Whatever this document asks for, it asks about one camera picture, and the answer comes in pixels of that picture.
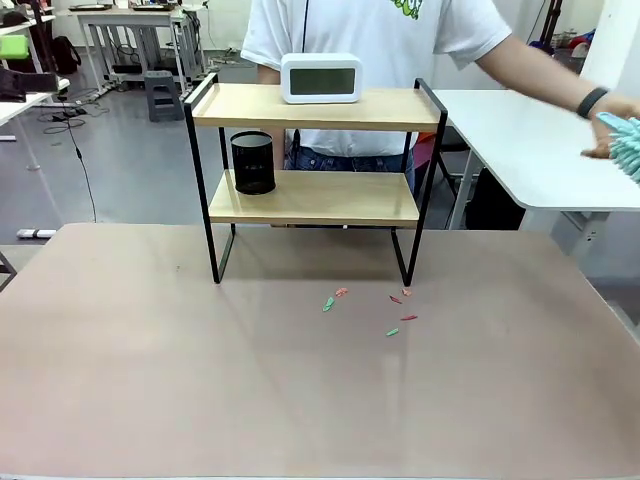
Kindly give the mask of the person's left hand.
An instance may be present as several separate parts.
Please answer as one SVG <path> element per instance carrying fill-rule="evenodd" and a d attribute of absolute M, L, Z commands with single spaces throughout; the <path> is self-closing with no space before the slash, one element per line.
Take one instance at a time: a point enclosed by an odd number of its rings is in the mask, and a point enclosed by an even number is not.
<path fill-rule="evenodd" d="M 581 155 L 594 159 L 608 159 L 612 142 L 611 130 L 597 119 L 599 113 L 610 113 L 619 118 L 639 118 L 639 101 L 614 93 L 607 93 L 591 108 L 588 119 L 594 135 L 594 146 Z"/>

